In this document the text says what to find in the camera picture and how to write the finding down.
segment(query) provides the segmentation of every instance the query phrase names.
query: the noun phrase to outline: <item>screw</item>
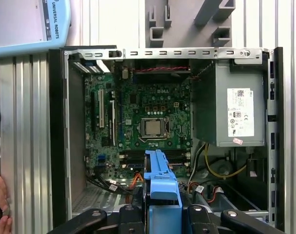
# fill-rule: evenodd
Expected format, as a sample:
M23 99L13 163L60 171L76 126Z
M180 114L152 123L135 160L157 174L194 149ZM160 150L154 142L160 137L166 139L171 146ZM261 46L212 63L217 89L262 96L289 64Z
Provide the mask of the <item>screw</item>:
M206 228L203 228L202 231L203 231L204 234L210 233L210 230L209 229L206 229Z
M201 210L202 210L201 206L195 206L195 207L193 207L193 209L194 209L195 211L201 211Z
M132 211L132 210L134 210L134 208L131 207L131 206L127 206L125 209L126 209L127 211Z
M100 213L98 211L95 211L92 216L96 217L96 216L100 216Z
M237 216L237 213L234 212L234 211L228 211L227 214L230 215L231 217L236 217Z
M251 55L251 52L249 50L244 51L244 56L249 57Z

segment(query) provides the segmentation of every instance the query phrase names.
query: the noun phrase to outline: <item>motherboard connector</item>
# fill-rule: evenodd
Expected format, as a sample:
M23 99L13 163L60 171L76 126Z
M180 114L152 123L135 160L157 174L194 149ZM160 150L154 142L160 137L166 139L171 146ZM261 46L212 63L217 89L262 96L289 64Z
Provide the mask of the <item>motherboard connector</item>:
M98 90L98 101L99 101L99 127L105 127L105 112L104 112L104 90Z

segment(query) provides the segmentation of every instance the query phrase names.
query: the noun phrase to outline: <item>corrugated metal wall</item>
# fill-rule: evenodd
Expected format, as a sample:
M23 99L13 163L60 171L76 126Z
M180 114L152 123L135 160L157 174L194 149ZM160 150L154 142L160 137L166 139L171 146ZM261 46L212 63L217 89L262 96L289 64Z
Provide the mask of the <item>corrugated metal wall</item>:
M144 47L145 0L71 0L68 45ZM285 228L296 234L296 0L236 0L233 47L284 47ZM17 234L51 227L45 55L0 60L0 172Z
M0 59L0 174L16 234L52 226L48 104L45 54Z

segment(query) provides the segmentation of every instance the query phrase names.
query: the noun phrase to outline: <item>gray plastic mount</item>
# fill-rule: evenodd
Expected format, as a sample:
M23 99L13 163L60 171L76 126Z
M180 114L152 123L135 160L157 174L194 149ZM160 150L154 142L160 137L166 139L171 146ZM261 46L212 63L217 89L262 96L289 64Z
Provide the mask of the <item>gray plastic mount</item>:
M145 0L146 48L231 47L235 0Z

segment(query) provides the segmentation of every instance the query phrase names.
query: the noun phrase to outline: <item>yellow cable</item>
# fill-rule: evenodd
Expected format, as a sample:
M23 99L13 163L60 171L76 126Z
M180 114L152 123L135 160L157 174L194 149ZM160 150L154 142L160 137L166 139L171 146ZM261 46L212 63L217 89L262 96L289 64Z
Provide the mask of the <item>yellow cable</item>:
M208 153L208 144L205 144L204 158L205 158L206 166L207 166L208 170L210 171L210 173L213 174L214 176L218 177L218 178L226 179L226 178L233 177L233 176L239 174L240 172L242 172L242 171L246 168L246 165L245 165L245 166L241 167L239 170L237 170L236 172L234 172L233 174L230 174L230 175L224 175L224 176L223 176L223 175L217 174L215 171L213 171L213 170L210 168L210 165L209 165L209 163L208 163L207 153Z

